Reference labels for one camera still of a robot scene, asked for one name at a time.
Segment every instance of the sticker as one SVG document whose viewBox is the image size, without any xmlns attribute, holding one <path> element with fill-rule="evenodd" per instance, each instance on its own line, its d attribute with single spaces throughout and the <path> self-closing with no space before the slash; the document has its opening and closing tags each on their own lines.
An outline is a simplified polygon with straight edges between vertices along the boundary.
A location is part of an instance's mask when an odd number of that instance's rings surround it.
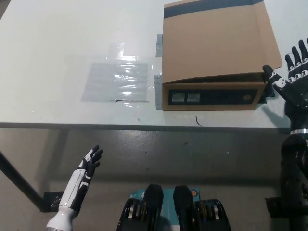
<svg viewBox="0 0 308 231">
<path fill-rule="evenodd" d="M 187 102 L 199 102 L 200 93 L 189 93 L 187 96 Z"/>
<path fill-rule="evenodd" d="M 198 192 L 195 189 L 191 190 L 191 192 L 193 197 L 196 197 L 198 195 Z"/>
<path fill-rule="evenodd" d="M 251 99 L 251 95 L 244 95 L 243 99 L 244 100 L 250 100 Z"/>
<path fill-rule="evenodd" d="M 173 93 L 172 94 L 173 102 L 184 102 L 185 101 L 185 93 Z"/>
</svg>

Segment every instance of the box label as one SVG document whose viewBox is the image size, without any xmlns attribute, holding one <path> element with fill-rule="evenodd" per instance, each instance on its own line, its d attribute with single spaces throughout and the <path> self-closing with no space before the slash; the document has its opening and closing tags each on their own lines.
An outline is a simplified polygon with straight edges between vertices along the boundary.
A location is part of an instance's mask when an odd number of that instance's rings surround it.
<svg viewBox="0 0 308 231">
<path fill-rule="evenodd" d="M 199 102 L 200 101 L 200 93 L 188 93 L 187 102 Z"/>
<path fill-rule="evenodd" d="M 185 93 L 173 93 L 172 94 L 173 102 L 184 102 L 185 101 Z"/>
</svg>

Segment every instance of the box flap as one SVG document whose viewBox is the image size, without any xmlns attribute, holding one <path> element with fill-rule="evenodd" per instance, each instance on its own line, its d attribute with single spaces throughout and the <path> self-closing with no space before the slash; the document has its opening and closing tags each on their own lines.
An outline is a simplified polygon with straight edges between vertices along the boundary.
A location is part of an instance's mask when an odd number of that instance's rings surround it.
<svg viewBox="0 0 308 231">
<path fill-rule="evenodd" d="M 261 0 L 186 0 L 166 5 L 164 17 L 163 82 L 282 66 Z"/>
</svg>

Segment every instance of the table leg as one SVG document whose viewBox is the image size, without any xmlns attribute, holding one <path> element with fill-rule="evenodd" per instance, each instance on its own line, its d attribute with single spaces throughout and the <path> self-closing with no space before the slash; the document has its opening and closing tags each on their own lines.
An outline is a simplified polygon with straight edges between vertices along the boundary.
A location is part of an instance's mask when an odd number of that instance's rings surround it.
<svg viewBox="0 0 308 231">
<path fill-rule="evenodd" d="M 0 170 L 13 182 L 20 191 L 41 211 L 50 212 L 51 204 L 47 199 L 41 197 L 23 176 L 11 165 L 11 163 L 0 152 Z"/>
</svg>

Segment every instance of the white table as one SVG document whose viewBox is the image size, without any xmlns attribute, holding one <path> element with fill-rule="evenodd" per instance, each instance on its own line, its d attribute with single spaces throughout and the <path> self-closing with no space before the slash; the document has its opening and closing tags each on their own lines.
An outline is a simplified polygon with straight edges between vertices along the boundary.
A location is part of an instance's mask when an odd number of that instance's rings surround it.
<svg viewBox="0 0 308 231">
<path fill-rule="evenodd" d="M 288 128 L 280 97 L 255 111 L 155 109 L 156 35 L 163 32 L 164 4 L 173 1 L 12 0 L 0 21 L 0 126 L 169 130 L 196 127 L 197 116 L 203 128 Z M 308 37 L 308 1 L 265 3 L 284 57 Z M 82 100 L 92 63 L 117 56 L 118 45 L 121 55 L 153 67 L 148 102 L 110 101 L 107 91 L 104 100 Z M 287 75 L 285 65 L 279 73 Z"/>
</svg>

